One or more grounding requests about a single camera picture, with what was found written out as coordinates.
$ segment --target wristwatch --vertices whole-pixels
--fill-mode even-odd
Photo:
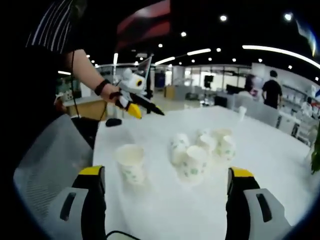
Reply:
[[[109,84],[110,82],[105,79],[103,80],[98,86],[96,86],[95,90],[94,90],[94,93],[97,95],[97,96],[100,96],[101,92],[102,92],[102,89],[104,89],[104,86]]]

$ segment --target hand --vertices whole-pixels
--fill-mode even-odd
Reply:
[[[108,83],[103,87],[100,96],[106,102],[114,104],[119,99],[119,97],[114,97],[113,99],[110,99],[110,94],[119,92],[119,90],[120,90],[120,88],[118,86],[114,86],[114,85]]]

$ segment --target green leaf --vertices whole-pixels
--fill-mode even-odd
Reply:
[[[312,174],[320,170],[320,123],[318,133],[314,143],[314,151],[311,155],[311,171]]]

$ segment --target black ceiling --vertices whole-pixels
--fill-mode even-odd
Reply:
[[[137,10],[159,0],[106,1],[91,0],[83,18],[84,49],[99,65],[113,62],[116,46],[117,25]],[[316,36],[320,36],[320,18],[314,1],[211,1],[211,0],[171,0],[170,34],[132,44],[119,51],[118,63],[140,61],[137,53],[153,53],[153,62],[177,57],[167,64],[183,66],[203,64],[251,65],[263,59],[263,63],[272,67],[290,71],[314,80],[320,78],[320,70],[298,58],[285,54],[243,50],[242,45],[275,47],[312,57],[307,39],[298,33],[296,18],[307,22]],[[292,12],[293,20],[284,20],[284,13]],[[220,15],[226,15],[227,21],[221,22]],[[210,48],[211,52],[193,56],[187,52]]]

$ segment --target paper cup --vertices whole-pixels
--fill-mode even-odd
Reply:
[[[179,165],[185,157],[190,142],[188,136],[184,133],[176,134],[170,144],[171,163],[175,166]]]
[[[212,130],[210,128],[198,129],[196,131],[196,137],[199,138],[202,135],[211,135]]]
[[[186,147],[189,147],[190,141],[189,141],[189,138],[186,134],[178,133],[173,137],[173,139],[171,141],[171,145],[172,146],[185,145]]]
[[[208,155],[204,149],[193,145],[187,148],[185,158],[179,165],[178,174],[183,182],[199,184],[208,167]]]
[[[224,136],[216,152],[223,159],[231,161],[236,155],[236,143],[234,139],[228,135]]]
[[[213,151],[217,147],[217,144],[218,144],[218,141],[207,134],[199,136],[196,141],[196,145],[203,148],[208,154],[208,157],[212,156]]]
[[[140,185],[146,178],[144,149],[136,144],[126,144],[115,151],[124,179],[133,185]]]
[[[211,132],[211,137],[216,138],[218,143],[222,141],[224,136],[231,136],[232,131],[228,128],[220,128]]]
[[[247,108],[244,106],[239,107],[239,120],[242,121],[245,118]]]

